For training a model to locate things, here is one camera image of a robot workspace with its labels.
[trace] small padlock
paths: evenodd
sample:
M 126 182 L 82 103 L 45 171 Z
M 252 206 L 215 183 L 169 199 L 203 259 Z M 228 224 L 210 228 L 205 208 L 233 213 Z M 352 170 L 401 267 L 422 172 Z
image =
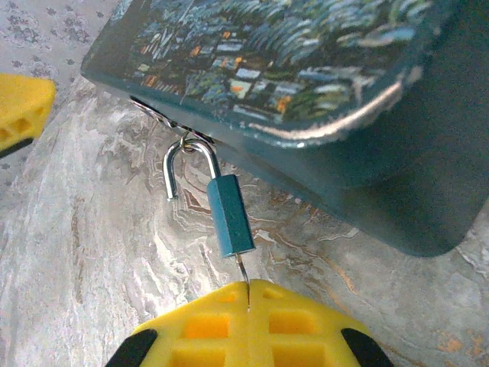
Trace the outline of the small padlock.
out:
M 199 151 L 206 156 L 209 162 L 212 179 L 207 185 L 207 197 L 221 256 L 227 258 L 254 250 L 253 237 L 243 197 L 239 190 L 238 178 L 234 174 L 221 176 L 214 151 L 204 141 L 199 139 L 188 139 L 184 143 L 177 141 L 168 149 L 163 160 L 168 200 L 177 198 L 173 160 L 176 153 L 182 149 Z

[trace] padlock body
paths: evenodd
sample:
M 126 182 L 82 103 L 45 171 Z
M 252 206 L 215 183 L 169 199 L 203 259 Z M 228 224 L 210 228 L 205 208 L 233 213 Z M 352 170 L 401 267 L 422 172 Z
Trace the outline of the padlock body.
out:
M 254 250 L 238 178 L 229 174 L 212 179 L 207 186 L 207 196 L 221 256 Z

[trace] yellow foam block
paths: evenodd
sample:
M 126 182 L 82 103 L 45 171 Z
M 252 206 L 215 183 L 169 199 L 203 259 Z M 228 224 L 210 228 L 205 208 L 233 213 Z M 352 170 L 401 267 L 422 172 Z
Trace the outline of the yellow foam block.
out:
M 40 136 L 54 93 L 50 80 L 0 73 L 0 151 Z
M 268 281 L 238 282 L 140 325 L 158 337 L 141 367 L 358 367 L 350 317 Z

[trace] padlock shackle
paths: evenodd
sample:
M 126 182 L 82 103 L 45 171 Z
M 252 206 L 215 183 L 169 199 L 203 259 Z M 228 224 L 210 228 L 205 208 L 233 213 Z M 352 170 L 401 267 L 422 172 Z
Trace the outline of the padlock shackle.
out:
M 173 161 L 175 160 L 176 153 L 183 150 L 184 148 L 199 151 L 206 156 L 207 162 L 209 163 L 209 168 L 211 170 L 211 178 L 221 176 L 217 157 L 215 156 L 212 148 L 206 142 L 199 139 L 188 139 L 185 140 L 184 144 L 185 146 L 183 147 L 180 141 L 174 142 L 168 148 L 168 151 L 163 158 L 163 175 L 165 178 L 165 185 L 167 186 L 168 200 L 178 199 L 178 196 L 176 194 L 176 182 L 175 172 L 173 170 Z

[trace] small metal key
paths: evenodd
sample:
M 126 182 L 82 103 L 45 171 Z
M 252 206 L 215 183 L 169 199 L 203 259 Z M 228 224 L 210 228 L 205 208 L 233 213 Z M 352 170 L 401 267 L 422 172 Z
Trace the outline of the small metal key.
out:
M 211 170 L 211 181 L 207 186 L 207 197 L 211 207 L 212 219 L 221 250 L 221 256 L 227 258 L 236 256 L 236 262 L 246 280 L 249 302 L 249 279 L 241 254 L 255 249 L 251 236 L 248 216 L 246 215 L 243 197 L 239 190 L 238 178 L 234 174 L 221 176 L 219 164 L 214 151 L 207 143 L 199 139 L 182 138 L 170 146 L 163 160 L 163 173 L 167 186 L 168 200 L 174 200 L 176 194 L 173 160 L 178 151 L 199 151 L 203 153 Z

